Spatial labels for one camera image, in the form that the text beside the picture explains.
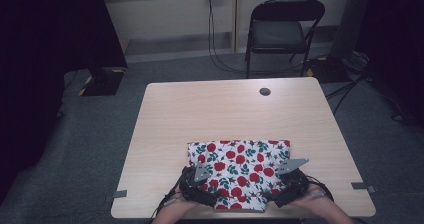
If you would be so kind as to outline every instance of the metal bracket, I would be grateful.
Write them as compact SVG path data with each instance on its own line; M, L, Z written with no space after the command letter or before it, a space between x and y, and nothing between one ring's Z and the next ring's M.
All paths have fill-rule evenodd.
M377 191L377 188L375 188L375 186L367 186L365 183L363 182L352 182L352 188L354 190L367 190L368 193L372 194L374 192Z
M194 181L199 182L208 179L209 177L211 177L211 174L209 173L208 169L206 169L206 166L204 166L202 163L197 164L196 172L194 173Z
M112 196L105 196L105 202L112 203L113 199L127 196L127 190L116 191Z
M307 162L309 162L308 158L287 159L284 162L282 162L280 166L277 168L277 175L284 175L284 174L290 173Z

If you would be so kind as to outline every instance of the black hole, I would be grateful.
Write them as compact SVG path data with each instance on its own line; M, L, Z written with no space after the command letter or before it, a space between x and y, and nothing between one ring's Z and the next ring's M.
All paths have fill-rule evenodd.
M271 94L271 90L268 88L261 88L259 93L261 93L262 96L269 96Z

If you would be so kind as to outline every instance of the chair backrest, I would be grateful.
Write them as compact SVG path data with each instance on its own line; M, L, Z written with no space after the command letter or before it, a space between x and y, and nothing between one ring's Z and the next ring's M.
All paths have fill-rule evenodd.
M317 0L270 0L256 6L250 20L319 22L324 13L324 5Z

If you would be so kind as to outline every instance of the gray carpet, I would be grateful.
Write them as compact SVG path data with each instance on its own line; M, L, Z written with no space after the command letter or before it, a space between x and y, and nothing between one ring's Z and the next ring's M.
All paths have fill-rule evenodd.
M244 68L243 58L241 54L220 56L224 63L238 69ZM281 62L278 55L254 58L253 70L275 70L273 63ZM65 76L66 83L72 83L63 97L63 117L58 119L39 163L18 175L0 208L0 223L145 223L114 219L105 197L118 185L146 86L152 82L244 78L243 74L219 70L209 57L137 63L129 65L115 96L79 97L77 93L88 76L84 70L78 71L75 79L73 72ZM323 84L322 88L330 93L344 84ZM330 106L334 108L339 99L331 99ZM371 194L377 214L363 220L424 223L422 129L392 121L393 113L393 106L378 88L362 81L335 117L364 181L377 189Z

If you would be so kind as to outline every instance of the black chair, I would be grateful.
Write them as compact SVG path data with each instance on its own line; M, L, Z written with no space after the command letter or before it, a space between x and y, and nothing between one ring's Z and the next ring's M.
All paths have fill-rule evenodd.
M315 27L325 13L324 5L317 0L270 0L255 7L250 18L246 47L246 78L249 78L251 52L258 54L304 54L300 76L305 63ZM306 36L303 21L313 21Z

